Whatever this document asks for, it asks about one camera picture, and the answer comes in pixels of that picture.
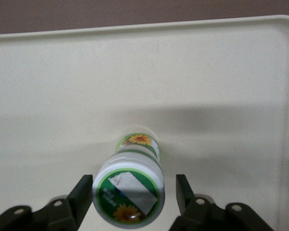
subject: green label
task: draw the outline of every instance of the green label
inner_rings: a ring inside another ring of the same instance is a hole
[[[157,160],[160,159],[160,151],[155,140],[143,133],[134,133],[124,137],[117,145],[116,151],[120,151],[129,145],[139,145],[149,150]]]
[[[150,218],[159,204],[156,184],[136,169],[118,169],[107,174],[98,186],[97,198],[99,207],[110,219],[131,225]]]

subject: sunflower image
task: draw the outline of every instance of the sunflower image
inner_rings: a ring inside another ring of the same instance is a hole
[[[150,137],[143,135],[143,134],[137,134],[129,137],[129,141],[132,143],[138,143],[138,144],[146,144],[151,146],[151,139]]]
[[[133,205],[126,207],[125,204],[120,204],[113,216],[116,220],[134,223],[140,221],[139,216],[141,213]]]

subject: metal bolt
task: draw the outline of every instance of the metal bolt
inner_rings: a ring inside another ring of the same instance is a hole
[[[202,198],[197,198],[197,199],[196,199],[196,203],[197,203],[198,205],[204,205],[206,202],[205,202]]]
[[[24,209],[23,208],[19,208],[18,210],[15,210],[14,211],[14,214],[15,215],[18,215],[18,214],[21,214],[21,213],[23,213],[24,212]]]
[[[241,212],[243,210],[239,205],[233,205],[231,208],[236,212]]]
[[[55,206],[55,207],[58,207],[58,206],[60,206],[60,205],[62,205],[63,204],[63,202],[62,201],[56,201],[54,204],[53,204],[53,206]]]

